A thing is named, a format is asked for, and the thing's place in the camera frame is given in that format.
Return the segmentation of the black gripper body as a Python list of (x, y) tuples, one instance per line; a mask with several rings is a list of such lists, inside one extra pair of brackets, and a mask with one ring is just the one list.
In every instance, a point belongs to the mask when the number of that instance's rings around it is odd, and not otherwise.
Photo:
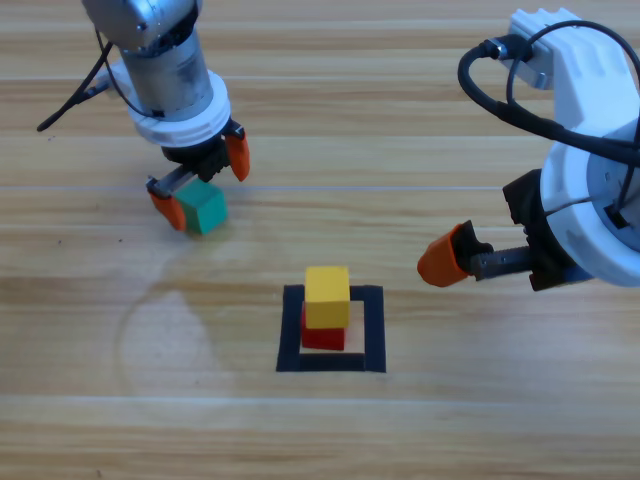
[(235, 136), (234, 121), (228, 121), (221, 133), (200, 144), (183, 148), (163, 147), (165, 158), (178, 167), (161, 179), (150, 176), (146, 183), (147, 191), (159, 198), (169, 198), (193, 178), (209, 182), (231, 165), (226, 135)]
[(541, 200), (541, 171), (534, 169), (503, 188), (514, 224), (523, 227), (523, 247), (480, 253), (470, 258), (476, 280), (528, 273), (531, 288), (543, 291), (583, 283), (588, 273), (568, 255), (551, 231)]

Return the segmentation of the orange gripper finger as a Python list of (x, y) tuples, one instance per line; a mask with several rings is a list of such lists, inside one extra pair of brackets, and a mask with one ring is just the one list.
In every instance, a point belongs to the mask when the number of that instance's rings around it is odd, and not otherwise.
[(493, 246), (477, 239), (468, 220), (429, 244), (417, 263), (417, 272), (429, 285), (449, 287), (472, 275), (472, 257), (492, 252)]
[(250, 150), (244, 127), (231, 125), (224, 133), (227, 156), (236, 178), (243, 182), (250, 172)]
[(185, 213), (180, 202), (174, 196), (160, 197), (152, 191), (149, 191), (149, 195), (156, 210), (164, 216), (175, 230), (186, 230)]

